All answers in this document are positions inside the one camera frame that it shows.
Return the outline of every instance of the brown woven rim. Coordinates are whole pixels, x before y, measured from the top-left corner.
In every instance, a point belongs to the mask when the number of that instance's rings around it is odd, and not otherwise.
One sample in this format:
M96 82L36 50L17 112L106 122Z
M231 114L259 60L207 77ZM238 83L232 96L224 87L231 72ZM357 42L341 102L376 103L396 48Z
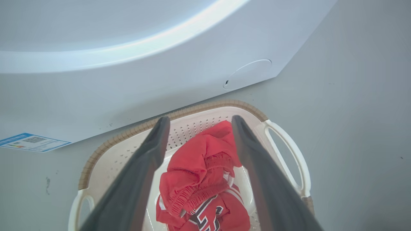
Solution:
M314 204L313 204L313 202L312 202L311 196L309 196L309 197L303 197L303 198L301 198L301 199L302 199L302 201L304 202L305 206L307 206L308 210L309 210L313 215L315 215L315 212L314 212Z
M205 104L199 104L191 107L187 107L172 113L169 113L165 116L168 116L170 120L175 120L184 116L188 116L194 113L202 112L202 111L207 111L210 109L215 109L219 107L226 107L226 106L232 106L232 107L238 107L241 109L244 109L250 113L252 113L254 116L256 116L261 122L264 122L268 120L268 117L255 108L254 106L239 101L239 100L222 100L222 101L217 101L217 102L211 102L211 103L205 103ZM86 162L83 171L81 172L81 177L79 180L79 190L85 189L88 187L88 183L90 180L91 172L93 171L94 166L96 165L97 161L99 158L111 147L113 147L115 144L124 141L128 139L129 137L132 137L134 135L137 135L143 131L146 131L150 128L152 128L155 123L157 123L159 117L155 118L153 120L147 121L145 123L142 123L134 128L131 128L120 135L117 135L106 142L104 142L100 147L97 148L97 150L94 151L94 153L91 155L91 157L88 159Z

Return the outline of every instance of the basket rim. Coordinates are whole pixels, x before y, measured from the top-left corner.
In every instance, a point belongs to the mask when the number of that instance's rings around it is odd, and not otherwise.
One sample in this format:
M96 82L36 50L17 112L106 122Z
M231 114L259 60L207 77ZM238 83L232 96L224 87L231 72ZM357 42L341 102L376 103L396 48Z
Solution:
M245 103L240 100L233 100L233 99L226 99L226 100L220 100L220 101L215 101L211 103L204 103L204 104L198 104L195 106L189 106L171 113L168 113L166 115L162 116L168 116L170 118L170 121L189 116L195 113L203 112L203 111L208 111L211 109L216 109L220 107L237 107L240 109L244 109L254 116L256 116L261 122L267 121L268 117L259 109L254 107L253 105L250 105L248 103ZM114 145L132 137L135 136L139 133L142 133L144 131L147 131L151 128L154 127L154 125L157 123L158 119L162 116L158 116L152 120L149 120L145 123L139 124L131 129L126 130L125 132L107 140L104 142L102 145L100 145L90 156L90 158L87 160L85 166L83 167L83 171L81 172L81 176L79 179L79 190L86 189L88 188L88 184L90 181L91 173L94 169L94 166L96 165L97 161L100 159L100 157L108 151L111 147Z

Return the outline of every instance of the washing machine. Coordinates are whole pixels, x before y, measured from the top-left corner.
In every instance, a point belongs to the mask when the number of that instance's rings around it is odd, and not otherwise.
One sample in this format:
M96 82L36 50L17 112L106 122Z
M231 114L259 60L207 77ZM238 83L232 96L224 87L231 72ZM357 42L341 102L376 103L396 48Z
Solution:
M336 0L0 2L0 150L46 152L276 77Z

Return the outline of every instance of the sticker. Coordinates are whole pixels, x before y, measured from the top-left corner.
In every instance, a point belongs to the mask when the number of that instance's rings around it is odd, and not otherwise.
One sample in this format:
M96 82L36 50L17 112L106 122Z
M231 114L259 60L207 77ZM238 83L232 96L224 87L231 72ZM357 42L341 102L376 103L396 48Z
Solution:
M10 138L0 140L0 147L17 148L35 152L47 152L69 143L71 142L22 133L17 136L12 136Z

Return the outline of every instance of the basket handle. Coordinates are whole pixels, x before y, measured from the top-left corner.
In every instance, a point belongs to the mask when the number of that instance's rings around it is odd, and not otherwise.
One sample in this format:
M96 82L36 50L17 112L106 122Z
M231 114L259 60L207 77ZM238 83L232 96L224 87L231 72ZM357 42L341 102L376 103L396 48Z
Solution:
M274 149L275 154L277 155L282 167L285 170L285 173L290 180L290 183L298 194L301 197L310 197L310 189L311 189L311 179L309 176L309 171L307 167L307 163L305 162L304 156L302 155L300 149L298 148L297 144L294 142L294 140L276 123L271 122L270 120L266 120L265 122L265 134L270 141L271 146ZM270 135L271 129L273 132L275 132L282 140L283 142L287 145L288 149L291 151L291 154L293 155L295 161L297 162L298 170L300 171L300 177L301 177L301 186L297 184L295 181L293 175L290 172L290 169L288 168L287 164L285 163L283 157L281 156L281 153L279 152L277 145L274 143L274 140L272 139Z
M69 216L69 227L68 231L77 231L79 230L79 216L81 205L83 204L84 199L87 199L90 205L90 210L94 208L94 200L88 195L85 191L86 189L81 189L77 192L77 196L73 201L72 208L70 210Z

